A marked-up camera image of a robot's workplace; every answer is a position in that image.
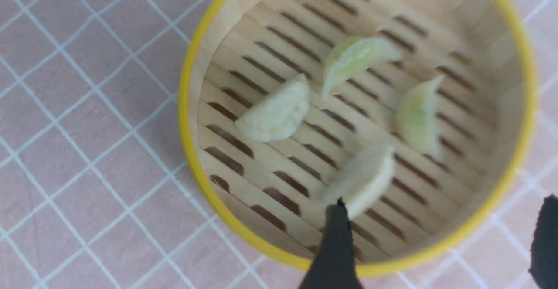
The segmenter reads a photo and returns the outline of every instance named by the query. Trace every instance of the steamer basket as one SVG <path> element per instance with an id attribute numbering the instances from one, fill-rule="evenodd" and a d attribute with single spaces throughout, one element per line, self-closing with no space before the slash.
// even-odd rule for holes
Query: steamer basket
<path id="1" fill-rule="evenodd" d="M 402 63 L 374 66 L 321 102 L 283 142 L 244 138 L 234 121 L 322 62 L 348 35 L 387 37 Z M 215 0 L 184 64 L 184 150 L 209 203 L 269 257 L 306 269 L 325 223 L 313 202 L 374 142 L 396 144 L 381 201 L 353 221 L 359 275 L 406 269 L 454 245 L 503 197 L 534 126 L 536 71 L 508 0 Z M 445 74 L 438 92 L 444 162 L 413 152 L 390 124 L 401 96 Z"/>

